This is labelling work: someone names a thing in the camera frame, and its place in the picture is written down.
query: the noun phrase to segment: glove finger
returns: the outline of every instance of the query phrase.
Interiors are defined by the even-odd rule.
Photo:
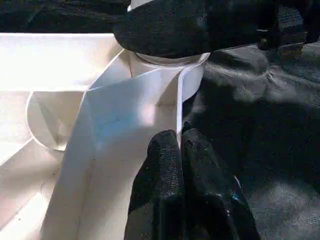
[[[185,211],[181,153],[167,130],[153,137],[134,179],[124,239],[184,239]]]

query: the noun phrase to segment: black glove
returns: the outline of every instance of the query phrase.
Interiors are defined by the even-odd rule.
[[[182,162],[172,130],[151,140],[133,183],[124,239],[259,240],[238,182],[210,142],[191,129],[181,148]]]
[[[277,48],[301,41],[304,26],[305,42],[316,42],[319,23],[320,0],[154,0],[128,12],[113,32],[130,51],[181,58],[253,43]]]
[[[182,168],[191,239],[259,240],[238,181],[195,128],[182,136]]]
[[[132,186],[125,240],[182,240],[186,235],[181,154],[174,131],[158,133]]]

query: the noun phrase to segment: black cloth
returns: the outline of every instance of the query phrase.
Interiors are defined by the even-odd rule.
[[[111,33],[130,0],[1,0],[0,32]]]
[[[217,51],[183,104],[240,182],[263,240],[320,239],[320,43]]]

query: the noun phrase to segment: cylindrical white cup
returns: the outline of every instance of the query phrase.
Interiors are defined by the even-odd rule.
[[[84,92],[35,91],[26,105],[26,121],[34,140],[64,151],[71,135]]]

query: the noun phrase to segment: white compartment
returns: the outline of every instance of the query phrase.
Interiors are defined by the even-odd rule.
[[[38,239],[64,154],[54,149],[64,149],[83,92],[121,50],[113,34],[0,33],[0,240]],[[57,141],[46,142],[53,122]]]
[[[159,68],[124,50],[110,63],[82,99],[42,240],[123,238],[148,143],[162,130],[180,134],[182,102],[198,90],[207,57]]]

